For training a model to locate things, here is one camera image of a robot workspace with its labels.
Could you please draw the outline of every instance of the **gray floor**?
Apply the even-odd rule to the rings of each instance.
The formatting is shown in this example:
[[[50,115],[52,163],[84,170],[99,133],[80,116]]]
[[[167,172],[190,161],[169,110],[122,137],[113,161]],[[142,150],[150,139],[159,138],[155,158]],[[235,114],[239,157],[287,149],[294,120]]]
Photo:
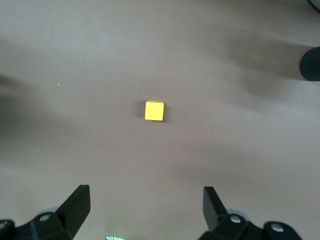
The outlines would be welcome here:
[[[320,84],[299,62],[319,29],[304,0],[2,0],[0,219],[89,184],[75,239],[196,240],[214,186],[317,239]]]

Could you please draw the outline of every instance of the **yellow block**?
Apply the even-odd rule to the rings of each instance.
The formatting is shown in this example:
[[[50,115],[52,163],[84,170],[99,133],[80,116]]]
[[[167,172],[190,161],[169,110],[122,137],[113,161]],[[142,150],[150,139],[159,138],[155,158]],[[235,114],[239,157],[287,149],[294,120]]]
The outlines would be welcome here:
[[[146,101],[145,116],[146,120],[162,121],[164,119],[165,104],[162,101]]]

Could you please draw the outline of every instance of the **black cylinder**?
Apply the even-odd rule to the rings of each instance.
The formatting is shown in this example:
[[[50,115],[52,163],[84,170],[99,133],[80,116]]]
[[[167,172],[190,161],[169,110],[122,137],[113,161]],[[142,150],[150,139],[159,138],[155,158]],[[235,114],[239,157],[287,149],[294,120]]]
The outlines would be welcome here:
[[[303,55],[300,72],[308,81],[320,81],[320,46],[312,48]]]

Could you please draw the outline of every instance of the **cube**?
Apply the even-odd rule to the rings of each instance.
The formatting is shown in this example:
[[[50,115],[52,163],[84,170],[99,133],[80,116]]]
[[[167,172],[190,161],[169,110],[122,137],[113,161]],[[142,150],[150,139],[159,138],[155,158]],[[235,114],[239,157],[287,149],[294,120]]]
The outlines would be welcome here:
[[[146,101],[145,116],[146,120],[162,121],[164,119],[165,104],[162,101]]]

